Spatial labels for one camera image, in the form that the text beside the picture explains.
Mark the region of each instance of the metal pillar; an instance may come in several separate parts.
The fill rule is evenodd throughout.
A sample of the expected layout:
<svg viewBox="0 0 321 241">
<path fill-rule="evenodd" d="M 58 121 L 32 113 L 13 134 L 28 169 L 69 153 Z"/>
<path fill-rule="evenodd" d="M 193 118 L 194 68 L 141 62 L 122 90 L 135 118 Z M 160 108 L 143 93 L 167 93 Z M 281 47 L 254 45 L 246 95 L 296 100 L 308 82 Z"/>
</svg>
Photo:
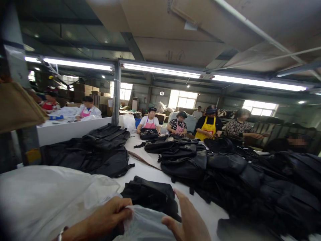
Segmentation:
<svg viewBox="0 0 321 241">
<path fill-rule="evenodd" d="M 121 68 L 119 60 L 115 62 L 114 76 L 114 106 L 111 123 L 118 126 L 119 123 L 119 107 L 120 107 L 120 83 L 121 83 Z"/>
</svg>

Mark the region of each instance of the pink apron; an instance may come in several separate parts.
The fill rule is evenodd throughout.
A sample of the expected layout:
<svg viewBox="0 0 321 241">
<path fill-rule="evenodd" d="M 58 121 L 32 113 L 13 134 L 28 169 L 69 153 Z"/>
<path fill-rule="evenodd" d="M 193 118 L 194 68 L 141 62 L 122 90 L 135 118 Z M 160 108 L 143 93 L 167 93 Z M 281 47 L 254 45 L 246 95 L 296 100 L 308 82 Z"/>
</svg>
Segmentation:
<svg viewBox="0 0 321 241">
<path fill-rule="evenodd" d="M 152 124 L 149 124 L 149 123 L 148 123 L 148 120 L 149 120 L 149 119 L 147 119 L 147 123 L 146 123 L 146 125 L 144 126 L 144 128 L 146 128 L 146 129 L 156 129 L 156 126 L 155 126 L 155 124 L 154 124 L 154 119 L 153 119 L 153 123 L 152 123 Z"/>
<path fill-rule="evenodd" d="M 88 114 L 85 114 L 85 113 L 84 113 L 84 110 L 86 110 L 86 108 L 85 108 L 85 109 L 83 109 L 83 111 L 81 112 L 81 114 L 80 114 L 80 117 L 81 117 L 81 118 L 84 118 L 84 117 L 90 116 L 90 111 L 89 111 L 89 113 L 88 113 Z"/>
<path fill-rule="evenodd" d="M 177 127 L 176 127 L 176 133 L 178 134 L 178 133 L 182 133 L 183 131 L 184 131 L 184 128 L 182 128 L 182 127 L 180 127 L 179 125 L 178 125 L 178 120 L 177 120 Z"/>
</svg>

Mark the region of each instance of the white plastic bag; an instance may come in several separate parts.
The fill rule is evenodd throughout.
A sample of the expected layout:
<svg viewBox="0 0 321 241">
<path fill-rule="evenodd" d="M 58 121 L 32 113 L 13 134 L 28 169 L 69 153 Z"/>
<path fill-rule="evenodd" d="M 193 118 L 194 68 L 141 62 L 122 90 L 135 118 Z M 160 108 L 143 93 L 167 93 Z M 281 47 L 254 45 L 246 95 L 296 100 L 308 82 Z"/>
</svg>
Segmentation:
<svg viewBox="0 0 321 241">
<path fill-rule="evenodd" d="M 135 118 L 132 114 L 123 115 L 123 124 L 131 134 L 136 133 Z"/>
<path fill-rule="evenodd" d="M 172 119 L 176 119 L 176 115 L 177 114 L 178 114 L 178 111 L 170 113 L 170 115 L 168 117 L 168 123 Z M 187 118 L 184 120 L 184 122 L 186 123 L 188 132 L 193 132 L 195 130 L 195 126 L 196 126 L 197 120 L 196 120 L 196 118 L 194 116 L 192 116 L 190 114 L 187 114 Z"/>
<path fill-rule="evenodd" d="M 58 166 L 28 166 L 0 175 L 0 202 L 13 240 L 53 240 L 90 216 L 119 184 Z"/>
<path fill-rule="evenodd" d="M 117 236 L 114 241 L 176 241 L 173 233 L 161 222 L 162 217 L 166 216 L 165 214 L 139 205 L 127 208 L 133 210 L 133 217 L 124 222 L 124 235 Z"/>
<path fill-rule="evenodd" d="M 98 115 L 89 115 L 89 116 L 86 116 L 84 118 L 81 118 L 81 121 L 91 121 L 93 119 L 100 119 L 101 117 L 99 117 Z"/>
</svg>

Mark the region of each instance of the hand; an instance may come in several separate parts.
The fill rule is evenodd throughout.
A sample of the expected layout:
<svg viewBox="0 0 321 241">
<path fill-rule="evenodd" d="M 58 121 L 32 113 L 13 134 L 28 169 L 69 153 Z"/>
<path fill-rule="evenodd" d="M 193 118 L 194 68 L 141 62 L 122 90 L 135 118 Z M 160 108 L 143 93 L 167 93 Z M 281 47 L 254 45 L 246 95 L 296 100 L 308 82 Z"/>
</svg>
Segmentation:
<svg viewBox="0 0 321 241">
<path fill-rule="evenodd" d="M 207 227 L 193 204 L 177 189 L 174 189 L 174 192 L 180 202 L 182 227 L 180 228 L 176 221 L 168 216 L 162 218 L 162 224 L 173 232 L 177 241 L 210 241 L 211 237 Z"/>
<path fill-rule="evenodd" d="M 108 234 L 118 224 L 131 218 L 130 198 L 113 197 L 104 206 L 98 208 L 91 216 L 75 224 L 63 233 L 63 240 L 95 240 Z"/>
<path fill-rule="evenodd" d="M 243 136 L 253 137 L 255 139 L 264 139 L 264 136 L 257 133 L 243 133 Z"/>
</svg>

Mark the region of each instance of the fluorescent light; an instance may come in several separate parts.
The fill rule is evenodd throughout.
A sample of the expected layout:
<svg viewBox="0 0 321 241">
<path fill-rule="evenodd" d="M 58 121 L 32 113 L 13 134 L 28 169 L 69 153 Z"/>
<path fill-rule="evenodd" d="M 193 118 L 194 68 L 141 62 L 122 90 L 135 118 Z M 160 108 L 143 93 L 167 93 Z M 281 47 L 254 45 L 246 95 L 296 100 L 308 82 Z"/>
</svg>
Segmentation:
<svg viewBox="0 0 321 241">
<path fill-rule="evenodd" d="M 24 57 L 24 60 L 28 62 L 33 62 L 33 63 L 41 63 L 37 58 L 32 58 L 32 57 Z"/>
<path fill-rule="evenodd" d="M 43 60 L 49 64 L 58 64 L 58 65 L 74 66 L 74 67 L 81 67 L 81 68 L 112 71 L 112 67 L 107 66 L 107 65 L 97 65 L 97 64 L 89 64 L 89 63 L 58 60 L 58 59 L 49 59 L 49 58 L 45 58 Z"/>
<path fill-rule="evenodd" d="M 267 87 L 267 88 L 291 90 L 291 91 L 303 91 L 307 89 L 304 86 L 298 86 L 298 85 L 289 85 L 289 84 L 266 82 L 266 81 L 260 81 L 260 80 L 242 79 L 242 78 L 228 77 L 228 76 L 222 76 L 222 75 L 215 75 L 215 78 L 213 78 L 213 80 L 232 82 L 232 83 L 238 83 L 238 84 L 255 85 L 255 86 L 261 86 L 261 87 Z"/>
<path fill-rule="evenodd" d="M 161 68 L 156 68 L 151 66 L 135 65 L 135 64 L 128 64 L 128 63 L 124 63 L 123 66 L 125 69 L 141 70 L 141 71 L 182 76 L 182 77 L 195 78 L 195 79 L 199 79 L 201 77 L 201 74 L 170 70 L 170 69 L 161 69 Z"/>
</svg>

